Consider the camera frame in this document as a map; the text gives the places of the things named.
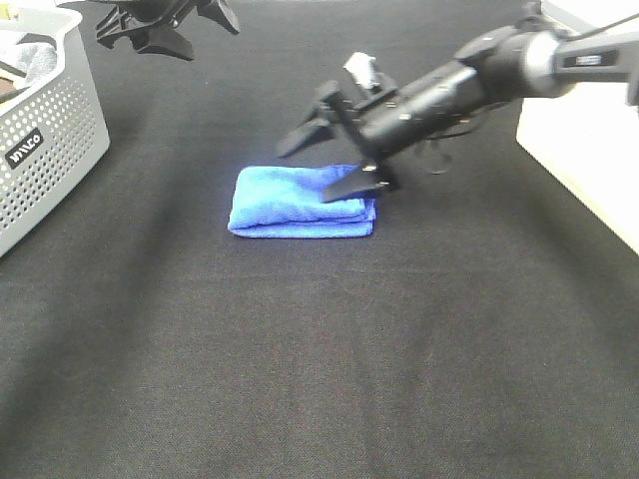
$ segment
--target black tablecloth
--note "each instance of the black tablecloth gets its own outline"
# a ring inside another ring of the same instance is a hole
[[[227,232],[353,51],[405,84],[515,0],[249,1],[196,61],[109,51],[108,154],[0,260],[0,477],[635,478],[639,260],[515,142],[520,103],[392,160],[365,239]]]

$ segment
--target gray cloth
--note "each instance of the gray cloth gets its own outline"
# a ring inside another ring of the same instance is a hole
[[[27,74],[25,86],[30,87],[56,68],[56,49],[45,42],[24,43],[0,47],[0,61]]]

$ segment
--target basket label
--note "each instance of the basket label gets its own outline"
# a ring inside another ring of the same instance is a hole
[[[44,142],[44,139],[42,138],[40,130],[37,128],[20,140],[20,142],[4,156],[11,170],[18,168],[22,162],[29,158],[29,156],[42,145],[42,142]]]

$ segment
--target folded blue towel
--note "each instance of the folded blue towel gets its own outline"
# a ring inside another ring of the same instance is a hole
[[[229,231],[248,238],[352,238],[372,233],[374,200],[321,202],[353,165],[248,167],[238,175]]]

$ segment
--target laundry basket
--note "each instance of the laundry basket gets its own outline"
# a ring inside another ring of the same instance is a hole
[[[0,105],[0,255],[37,225],[109,148],[89,63],[78,31],[80,13],[18,9],[0,31],[50,37],[51,74]]]

